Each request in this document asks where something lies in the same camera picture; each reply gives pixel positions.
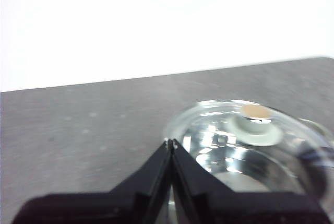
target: white wall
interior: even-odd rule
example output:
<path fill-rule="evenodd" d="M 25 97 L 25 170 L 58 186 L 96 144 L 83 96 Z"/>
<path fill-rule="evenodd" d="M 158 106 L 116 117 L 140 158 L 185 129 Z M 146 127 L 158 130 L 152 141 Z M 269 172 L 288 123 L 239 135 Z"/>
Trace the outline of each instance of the white wall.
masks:
<path fill-rule="evenodd" d="M 334 56 L 334 0 L 2 0 L 2 91 Z"/>

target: gray countertop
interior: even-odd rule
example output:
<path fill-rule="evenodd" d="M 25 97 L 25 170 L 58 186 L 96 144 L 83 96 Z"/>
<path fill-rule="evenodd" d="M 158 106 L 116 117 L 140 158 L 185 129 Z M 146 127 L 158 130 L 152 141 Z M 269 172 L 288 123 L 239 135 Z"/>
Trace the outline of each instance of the gray countertop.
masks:
<path fill-rule="evenodd" d="M 166 122 L 198 101 L 259 102 L 334 132 L 333 71 L 334 60 L 321 57 L 3 92 L 1 221 L 39 195 L 110 190 L 158 148 Z"/>

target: tan disc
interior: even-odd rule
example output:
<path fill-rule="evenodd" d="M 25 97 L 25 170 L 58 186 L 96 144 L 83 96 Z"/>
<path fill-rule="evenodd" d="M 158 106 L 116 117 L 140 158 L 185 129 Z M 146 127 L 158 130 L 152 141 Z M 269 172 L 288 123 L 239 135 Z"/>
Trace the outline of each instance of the tan disc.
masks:
<path fill-rule="evenodd" d="M 268 120 L 271 117 L 269 109 L 263 105 L 244 105 L 241 113 L 252 120 Z"/>

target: clear glass bowl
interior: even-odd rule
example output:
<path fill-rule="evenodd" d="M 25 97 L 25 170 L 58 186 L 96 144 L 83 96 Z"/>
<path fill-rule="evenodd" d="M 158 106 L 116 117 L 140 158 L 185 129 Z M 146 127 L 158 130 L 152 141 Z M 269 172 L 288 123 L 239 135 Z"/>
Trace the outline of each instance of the clear glass bowl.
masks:
<path fill-rule="evenodd" d="M 293 191 L 319 200 L 334 218 L 334 149 L 329 132 L 242 100 L 202 101 L 163 131 L 237 192 Z"/>

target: white background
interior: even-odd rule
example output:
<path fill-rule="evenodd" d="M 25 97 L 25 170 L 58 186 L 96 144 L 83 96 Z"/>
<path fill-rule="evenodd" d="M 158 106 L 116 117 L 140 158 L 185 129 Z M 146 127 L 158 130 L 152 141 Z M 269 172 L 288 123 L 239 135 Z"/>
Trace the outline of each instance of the white background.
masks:
<path fill-rule="evenodd" d="M 2 91 L 334 56 L 334 0 L 2 0 Z"/>

